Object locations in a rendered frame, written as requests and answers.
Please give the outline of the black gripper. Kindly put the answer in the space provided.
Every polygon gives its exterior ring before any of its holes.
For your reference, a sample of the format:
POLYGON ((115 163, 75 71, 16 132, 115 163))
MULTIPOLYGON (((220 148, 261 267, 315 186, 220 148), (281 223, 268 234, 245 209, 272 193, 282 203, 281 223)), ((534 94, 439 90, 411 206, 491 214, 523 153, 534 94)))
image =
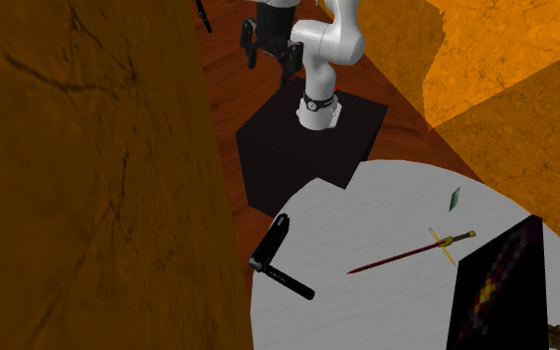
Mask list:
POLYGON ((256 67, 259 47, 276 58, 280 57, 281 88, 302 68, 303 42, 287 44, 292 23, 292 7, 275 7, 268 3, 258 3, 257 23, 253 18, 248 18, 241 27, 240 47, 245 50, 248 69, 252 70, 256 67))

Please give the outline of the black slender stick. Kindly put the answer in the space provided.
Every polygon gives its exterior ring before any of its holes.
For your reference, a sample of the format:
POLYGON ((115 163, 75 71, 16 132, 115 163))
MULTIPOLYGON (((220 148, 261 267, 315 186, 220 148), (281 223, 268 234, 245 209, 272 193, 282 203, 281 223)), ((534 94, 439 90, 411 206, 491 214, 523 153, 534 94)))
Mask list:
POLYGON ((204 5, 202 3, 202 0, 193 0, 193 2, 196 4, 197 7, 197 16, 202 20, 202 22, 204 23, 204 26, 206 28, 206 31, 209 34, 213 33, 211 24, 209 22, 208 16, 206 14, 204 5))

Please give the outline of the black robot stand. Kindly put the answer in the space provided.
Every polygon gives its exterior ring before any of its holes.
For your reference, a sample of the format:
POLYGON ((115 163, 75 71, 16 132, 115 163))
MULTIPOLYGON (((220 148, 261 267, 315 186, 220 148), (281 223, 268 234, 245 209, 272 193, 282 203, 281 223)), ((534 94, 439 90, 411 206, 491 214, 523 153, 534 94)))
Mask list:
POLYGON ((296 115, 304 85, 301 78, 288 81, 236 132, 248 204, 270 217, 315 178, 346 188, 368 159, 388 109, 339 90, 336 126, 309 130, 296 115))

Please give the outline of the black folding L-shaped tool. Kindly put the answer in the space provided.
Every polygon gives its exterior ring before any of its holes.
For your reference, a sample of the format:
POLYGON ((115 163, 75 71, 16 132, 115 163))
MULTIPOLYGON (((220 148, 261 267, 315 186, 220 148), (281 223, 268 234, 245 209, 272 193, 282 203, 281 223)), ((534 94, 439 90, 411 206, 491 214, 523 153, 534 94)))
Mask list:
POLYGON ((248 260, 248 265, 290 289, 306 300, 313 300, 315 291, 288 274, 272 266, 272 261, 289 231, 289 216, 279 214, 248 260))

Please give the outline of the red sword with yellow guard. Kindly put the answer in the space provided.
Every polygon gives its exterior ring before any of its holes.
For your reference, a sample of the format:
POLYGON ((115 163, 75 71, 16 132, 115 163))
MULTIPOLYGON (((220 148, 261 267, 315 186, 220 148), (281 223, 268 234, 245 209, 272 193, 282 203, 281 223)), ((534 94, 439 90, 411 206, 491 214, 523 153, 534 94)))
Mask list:
POLYGON ((395 262, 395 261, 398 261, 398 260, 402 260, 404 258, 408 258, 408 257, 414 256, 414 255, 417 255, 417 254, 420 254, 420 253, 423 253, 423 252, 426 252, 426 251, 430 251, 430 250, 433 250, 433 249, 441 250, 443 252, 444 256, 447 258, 447 260, 453 266, 456 266, 457 264, 456 264, 455 260, 452 258, 452 256, 450 255, 450 253, 447 251, 447 247, 451 246, 455 242, 459 242, 459 241, 469 239, 469 238, 474 238, 476 236, 476 232, 473 231, 473 230, 470 230, 470 231, 467 231, 467 232, 465 232, 461 235, 448 236, 448 237, 440 239, 437 236, 437 233, 432 228, 429 228, 429 232, 430 232, 432 238, 434 239, 434 242, 432 244, 430 244, 428 246, 418 248, 418 249, 415 249, 415 250, 411 250, 411 251, 408 251, 408 252, 405 252, 405 253, 402 253, 402 254, 399 254, 399 255, 396 255, 396 256, 392 256, 390 258, 386 258, 386 259, 376 261, 376 262, 371 262, 371 263, 368 263, 366 265, 362 265, 362 266, 353 268, 353 269, 349 270, 347 272, 347 274, 354 274, 354 273, 358 273, 358 272, 365 271, 365 270, 368 270, 368 269, 372 269, 372 268, 381 266, 381 265, 386 264, 386 263, 391 263, 391 262, 395 262))

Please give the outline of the black box with pixel pattern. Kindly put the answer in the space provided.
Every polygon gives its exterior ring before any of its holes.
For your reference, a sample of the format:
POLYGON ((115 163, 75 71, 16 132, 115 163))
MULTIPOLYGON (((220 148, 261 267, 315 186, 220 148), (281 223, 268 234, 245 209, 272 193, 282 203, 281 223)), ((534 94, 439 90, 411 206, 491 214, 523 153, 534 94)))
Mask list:
POLYGON ((530 215, 461 259, 446 350, 548 350, 542 219, 530 215))

